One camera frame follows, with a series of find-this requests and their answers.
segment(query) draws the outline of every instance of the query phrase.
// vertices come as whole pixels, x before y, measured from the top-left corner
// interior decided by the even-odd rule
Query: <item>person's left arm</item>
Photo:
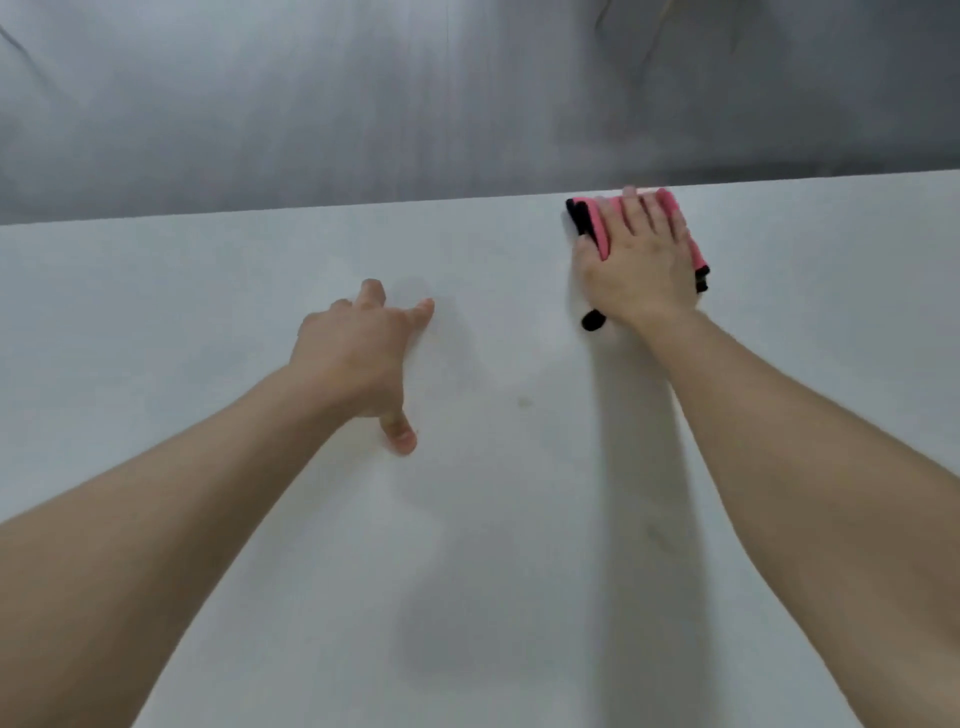
[[[290,364],[198,425],[0,524],[0,721],[126,728],[234,557],[320,446],[378,417],[393,447],[404,354],[433,302],[365,281],[300,327]]]

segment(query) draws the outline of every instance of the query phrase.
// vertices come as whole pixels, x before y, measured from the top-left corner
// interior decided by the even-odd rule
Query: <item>white surface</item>
[[[958,195],[956,173],[678,190],[711,315],[954,469]],[[855,725],[656,367],[579,330],[563,200],[0,229],[0,517],[226,404],[363,277],[438,301],[416,455],[338,433],[141,728]]]

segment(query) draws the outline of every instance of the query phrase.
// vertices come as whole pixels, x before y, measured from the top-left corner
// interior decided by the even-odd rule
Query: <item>gray floor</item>
[[[0,0],[0,223],[960,166],[960,3]]]

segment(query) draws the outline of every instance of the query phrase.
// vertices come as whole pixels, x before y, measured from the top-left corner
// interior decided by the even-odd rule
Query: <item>person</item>
[[[736,533],[869,728],[960,725],[960,482],[783,375],[697,311],[681,213],[600,201],[578,241],[589,302],[642,337]],[[237,552],[341,425],[400,454],[408,342],[434,304],[366,280],[303,320],[290,362],[236,403],[0,526],[0,719],[120,728]]]

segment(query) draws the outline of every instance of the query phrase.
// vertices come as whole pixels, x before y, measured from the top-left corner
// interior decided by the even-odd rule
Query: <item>hand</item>
[[[387,439],[402,455],[413,452],[417,434],[403,414],[403,359],[410,338],[433,318],[434,303],[386,308],[379,280],[360,286],[356,301],[341,299],[300,325],[290,369],[343,396],[348,415],[378,417]]]
[[[657,196],[623,190],[619,214],[610,201],[597,200],[611,241],[610,256],[600,260],[596,245],[581,236],[574,268],[587,300],[607,316],[643,337],[658,323],[697,305],[689,231],[679,210],[669,217]]]

